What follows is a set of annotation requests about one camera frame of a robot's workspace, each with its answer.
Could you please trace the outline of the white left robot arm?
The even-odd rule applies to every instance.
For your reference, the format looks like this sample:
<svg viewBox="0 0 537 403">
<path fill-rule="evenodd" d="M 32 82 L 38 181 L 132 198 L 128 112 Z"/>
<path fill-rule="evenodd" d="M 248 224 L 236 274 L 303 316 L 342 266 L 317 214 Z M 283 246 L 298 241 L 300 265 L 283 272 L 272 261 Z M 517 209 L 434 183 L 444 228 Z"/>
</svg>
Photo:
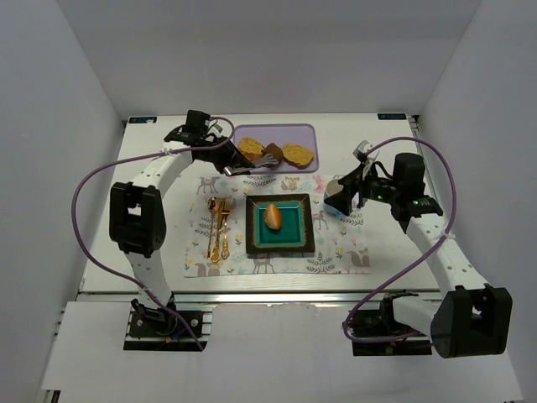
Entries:
<svg viewBox="0 0 537 403">
<path fill-rule="evenodd" d="M 218 119 L 190 110 L 185 123 L 164 137 L 161 150 L 149 156 L 149 164 L 132 180 L 116 182 L 110 190 L 110 238 L 133 269 L 138 304 L 145 309 L 164 310 L 173 299 L 159 252 L 167 232 L 163 206 L 167 190 L 197 160 L 226 175 L 254 168 L 230 136 L 211 127 Z"/>
</svg>

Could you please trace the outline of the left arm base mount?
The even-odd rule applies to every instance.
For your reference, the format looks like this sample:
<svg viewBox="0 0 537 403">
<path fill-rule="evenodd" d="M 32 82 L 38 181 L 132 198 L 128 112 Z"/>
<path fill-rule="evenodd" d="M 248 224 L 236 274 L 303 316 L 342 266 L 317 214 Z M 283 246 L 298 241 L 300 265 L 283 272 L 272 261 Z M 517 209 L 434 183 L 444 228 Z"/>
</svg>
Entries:
<svg viewBox="0 0 537 403">
<path fill-rule="evenodd" d="M 180 315 L 188 322 L 192 332 L 201 346 L 207 345 L 211 334 L 212 309 L 187 306 Z M 196 341 L 191 337 L 185 325 L 172 317 L 171 323 L 155 329 L 150 320 L 143 317 L 132 307 L 129 312 L 126 334 L 123 341 L 124 351 L 137 352 L 195 352 L 199 353 Z"/>
</svg>

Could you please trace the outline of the silver serving tongs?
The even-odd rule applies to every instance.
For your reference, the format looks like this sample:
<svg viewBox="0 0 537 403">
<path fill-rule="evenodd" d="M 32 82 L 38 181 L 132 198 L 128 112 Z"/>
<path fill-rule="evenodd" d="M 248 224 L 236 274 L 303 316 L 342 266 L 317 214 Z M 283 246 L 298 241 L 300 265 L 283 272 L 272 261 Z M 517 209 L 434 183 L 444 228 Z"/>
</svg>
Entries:
<svg viewBox="0 0 537 403">
<path fill-rule="evenodd" d="M 281 160 L 278 160 L 272 154 L 265 154 L 262 158 L 259 158 L 255 161 L 248 161 L 248 166 L 226 166 L 223 168 L 223 173 L 227 176 L 247 174 L 258 168 L 279 165 L 280 162 Z"/>
</svg>

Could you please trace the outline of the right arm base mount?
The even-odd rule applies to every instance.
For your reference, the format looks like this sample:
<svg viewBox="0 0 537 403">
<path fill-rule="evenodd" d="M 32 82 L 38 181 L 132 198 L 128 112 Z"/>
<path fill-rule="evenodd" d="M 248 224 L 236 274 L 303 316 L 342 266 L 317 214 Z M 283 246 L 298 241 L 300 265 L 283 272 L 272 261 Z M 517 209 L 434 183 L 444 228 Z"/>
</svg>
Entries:
<svg viewBox="0 0 537 403">
<path fill-rule="evenodd" d="M 378 309 L 360 309 L 354 314 L 348 328 L 353 337 L 399 337 L 398 340 L 392 342 L 352 342 L 352 355 L 354 357 L 427 356 L 432 354 L 430 340 L 423 333 L 419 333 L 415 338 L 403 338 L 403 335 L 416 332 L 416 330 L 396 322 L 394 319 L 393 302 L 401 297 L 418 297 L 418 295 L 407 291 L 388 293 L 380 301 Z"/>
</svg>

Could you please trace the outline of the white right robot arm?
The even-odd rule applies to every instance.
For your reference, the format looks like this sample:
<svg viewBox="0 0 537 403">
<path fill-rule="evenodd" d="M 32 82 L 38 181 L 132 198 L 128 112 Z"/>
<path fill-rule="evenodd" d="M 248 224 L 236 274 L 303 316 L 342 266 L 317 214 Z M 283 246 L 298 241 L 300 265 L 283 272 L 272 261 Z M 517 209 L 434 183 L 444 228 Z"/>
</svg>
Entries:
<svg viewBox="0 0 537 403">
<path fill-rule="evenodd" d="M 350 214 L 352 198 L 390 206 L 394 220 L 421 252 L 440 289 L 435 304 L 403 290 L 383 296 L 376 313 L 352 309 L 343 323 L 355 347 L 405 341 L 442 358 L 499 355 L 507 347 L 513 299 L 506 288 L 492 286 L 477 272 L 455 239 L 438 202 L 425 193 L 425 162 L 418 154 L 397 154 L 391 174 L 363 151 L 359 166 L 338 180 L 341 189 L 325 200 L 327 206 Z"/>
</svg>

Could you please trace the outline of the orange glazed bread roll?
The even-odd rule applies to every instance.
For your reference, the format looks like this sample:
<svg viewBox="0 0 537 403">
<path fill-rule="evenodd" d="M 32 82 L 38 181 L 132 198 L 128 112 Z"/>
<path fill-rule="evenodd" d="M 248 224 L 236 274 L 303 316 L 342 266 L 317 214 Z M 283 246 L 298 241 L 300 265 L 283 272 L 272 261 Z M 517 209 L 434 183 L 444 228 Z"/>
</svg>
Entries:
<svg viewBox="0 0 537 403">
<path fill-rule="evenodd" d="M 278 231 L 282 227 L 282 216 L 278 207 L 271 203 L 264 212 L 264 221 L 268 228 L 274 231 Z"/>
</svg>

